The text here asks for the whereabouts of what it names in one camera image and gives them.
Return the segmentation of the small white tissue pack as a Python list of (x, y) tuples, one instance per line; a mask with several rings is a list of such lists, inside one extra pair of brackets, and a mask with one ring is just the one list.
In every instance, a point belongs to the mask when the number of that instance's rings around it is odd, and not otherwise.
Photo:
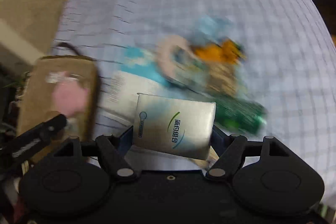
[(216, 103), (139, 94), (134, 116), (137, 147), (206, 160)]

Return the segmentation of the green drink can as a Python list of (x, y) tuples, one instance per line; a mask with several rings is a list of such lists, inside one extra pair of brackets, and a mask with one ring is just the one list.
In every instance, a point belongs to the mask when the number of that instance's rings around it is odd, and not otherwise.
[(223, 97), (215, 100), (215, 122), (231, 132), (257, 135), (266, 125), (267, 111), (259, 103)]

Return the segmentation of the blue strawberry herb sachet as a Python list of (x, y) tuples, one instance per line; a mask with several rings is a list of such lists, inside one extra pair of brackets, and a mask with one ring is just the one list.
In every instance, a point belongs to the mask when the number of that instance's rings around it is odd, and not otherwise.
[(235, 96), (238, 80), (234, 65), (196, 60), (187, 69), (186, 82), (181, 84), (197, 93), (212, 96)]

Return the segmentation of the woven lined storage basket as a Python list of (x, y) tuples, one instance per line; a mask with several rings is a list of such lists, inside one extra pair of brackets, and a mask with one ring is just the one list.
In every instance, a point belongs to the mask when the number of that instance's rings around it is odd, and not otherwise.
[(17, 135), (58, 114), (65, 115), (67, 119), (65, 129), (31, 158), (34, 163), (68, 137), (88, 141), (92, 136), (100, 87), (96, 62), (69, 43), (62, 42), (57, 46), (70, 50), (71, 55), (45, 56), (35, 63), (26, 81), (19, 109)]

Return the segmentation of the pink double-sided tape roll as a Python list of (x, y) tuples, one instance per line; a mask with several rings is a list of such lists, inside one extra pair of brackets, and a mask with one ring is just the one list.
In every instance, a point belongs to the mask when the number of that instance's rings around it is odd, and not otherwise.
[(185, 83), (187, 69), (195, 60), (189, 42), (181, 36), (167, 36), (157, 46), (156, 62), (159, 70), (172, 83)]

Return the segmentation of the crumpled blue face mask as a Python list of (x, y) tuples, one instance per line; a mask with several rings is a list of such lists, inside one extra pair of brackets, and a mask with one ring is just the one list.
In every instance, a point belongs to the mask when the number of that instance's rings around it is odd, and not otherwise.
[(232, 27), (232, 22), (227, 18), (201, 17), (194, 25), (191, 42), (195, 46), (205, 46), (207, 43), (220, 44), (225, 39)]

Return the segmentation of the beige fabric chair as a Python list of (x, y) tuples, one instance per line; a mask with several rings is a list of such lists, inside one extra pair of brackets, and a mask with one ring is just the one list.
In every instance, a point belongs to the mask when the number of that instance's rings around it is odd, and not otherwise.
[(65, 0), (1, 0), (1, 63), (31, 66), (49, 53)]

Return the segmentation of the blue checked tablecloth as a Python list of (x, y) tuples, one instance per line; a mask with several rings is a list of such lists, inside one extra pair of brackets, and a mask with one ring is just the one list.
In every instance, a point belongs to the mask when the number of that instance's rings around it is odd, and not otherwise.
[(334, 206), (335, 46), (312, 0), (68, 0), (51, 52), (66, 55), (66, 42), (95, 59), (106, 92), (127, 48), (189, 37), (206, 18), (245, 51), (246, 96), (267, 111), (258, 138), (275, 136), (313, 167)]

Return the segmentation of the pink drawstring sachet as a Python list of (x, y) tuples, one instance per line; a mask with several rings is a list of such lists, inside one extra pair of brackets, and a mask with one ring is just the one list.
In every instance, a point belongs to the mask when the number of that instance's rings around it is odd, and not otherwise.
[(66, 117), (74, 116), (85, 109), (89, 90), (77, 81), (58, 83), (52, 92), (52, 106), (55, 111)]

